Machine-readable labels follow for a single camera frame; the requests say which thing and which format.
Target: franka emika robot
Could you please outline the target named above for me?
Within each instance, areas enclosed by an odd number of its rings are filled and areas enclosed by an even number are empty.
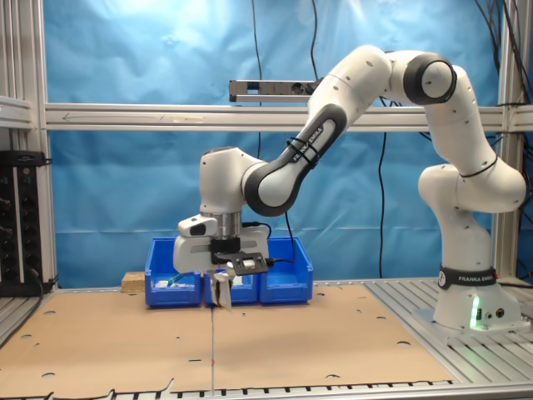
[[[265,217],[290,209],[303,178],[380,96],[423,106],[435,150],[449,162],[427,168],[418,182],[441,227],[434,320],[464,333],[523,327],[528,322],[521,319],[519,303],[496,282],[490,235],[472,212],[516,209],[526,184],[487,142],[465,70],[435,53],[359,47],[316,87],[304,128],[277,159],[264,162],[237,147],[204,154],[201,212],[178,225],[174,267],[180,273],[205,268],[213,277],[215,302],[229,307],[236,275],[264,273],[276,261],[269,258],[267,228],[242,226],[242,206]]]

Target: brown cardboard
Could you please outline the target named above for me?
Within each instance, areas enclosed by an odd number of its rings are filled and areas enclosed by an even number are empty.
[[[215,339],[218,389],[452,379],[361,285],[315,287],[308,305],[217,309]]]
[[[172,379],[173,392],[209,390],[211,322],[205,307],[147,310],[141,294],[53,296],[0,350],[0,398],[155,392]],[[451,379],[361,286],[316,288],[306,306],[217,309],[215,343],[216,388]]]
[[[147,310],[141,294],[53,296],[0,350],[0,398],[209,390],[211,322],[208,308]]]

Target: blue curtain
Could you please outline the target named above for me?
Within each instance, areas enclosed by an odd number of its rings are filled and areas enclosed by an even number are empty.
[[[441,53],[496,104],[491,40],[474,2],[317,0],[315,59],[325,75],[353,48]],[[256,0],[263,79],[314,79],[311,0]],[[251,0],[45,0],[48,94],[60,103],[229,104],[230,79],[258,79]],[[289,133],[262,134],[272,160]],[[154,237],[199,210],[198,163],[208,149],[257,152],[256,132],[51,132],[59,282],[120,283],[141,271]],[[381,133],[347,133],[289,212],[316,279],[375,278]],[[390,133],[383,163],[386,277],[435,276],[440,231],[417,190],[441,163],[417,133]],[[244,219],[265,220],[247,207]],[[490,216],[480,216],[489,227]],[[286,236],[282,218],[268,220]]]

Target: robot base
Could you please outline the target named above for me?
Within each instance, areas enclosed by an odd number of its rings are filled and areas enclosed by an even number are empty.
[[[415,312],[415,318],[446,345],[457,338],[529,332],[531,329],[521,315],[518,301],[498,284],[452,286],[441,290],[435,313],[420,309]]]

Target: blue storage bin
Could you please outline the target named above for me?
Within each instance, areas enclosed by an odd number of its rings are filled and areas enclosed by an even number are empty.
[[[259,301],[259,275],[244,275],[240,277],[242,284],[236,284],[233,281],[232,286],[232,304],[253,304]],[[213,304],[211,295],[211,277],[205,275],[204,277],[204,302],[206,305]]]
[[[276,262],[260,276],[259,301],[262,304],[307,303],[313,296],[313,266],[298,237],[294,237],[296,262]],[[292,260],[290,237],[268,239],[271,258]]]
[[[156,287],[160,281],[176,276],[172,264],[175,237],[155,237],[148,253],[144,271],[147,305],[150,307],[198,306],[202,303],[202,276],[190,273],[176,282],[175,287]]]

